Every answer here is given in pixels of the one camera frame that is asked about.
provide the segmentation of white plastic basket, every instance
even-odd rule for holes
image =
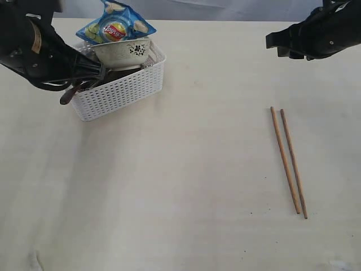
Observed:
[[[89,45],[75,48],[82,53],[90,50]],[[147,68],[74,96],[71,104],[82,121],[95,120],[162,89],[166,56],[153,42],[150,49]]]

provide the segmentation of black floral pattern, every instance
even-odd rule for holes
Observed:
[[[137,56],[141,56],[144,55],[144,53],[146,52],[146,45],[142,44],[142,45],[128,45],[129,47],[129,52],[131,54],[135,54]]]

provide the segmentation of tabletop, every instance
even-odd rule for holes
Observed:
[[[73,44],[88,22],[54,26]],[[279,59],[265,35],[290,23],[151,23],[163,90],[89,123],[0,67],[0,270],[32,249],[45,271],[360,270],[361,47]]]

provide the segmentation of chip bag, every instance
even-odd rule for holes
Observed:
[[[93,44],[134,40],[155,33],[157,30],[148,24],[130,6],[115,0],[101,0],[104,14],[80,29],[76,35]]]

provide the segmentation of lay's chips bag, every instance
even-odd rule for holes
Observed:
[[[101,0],[104,14],[80,29],[76,35],[93,44],[134,40],[155,33],[157,30],[148,24],[131,7],[115,0]]]

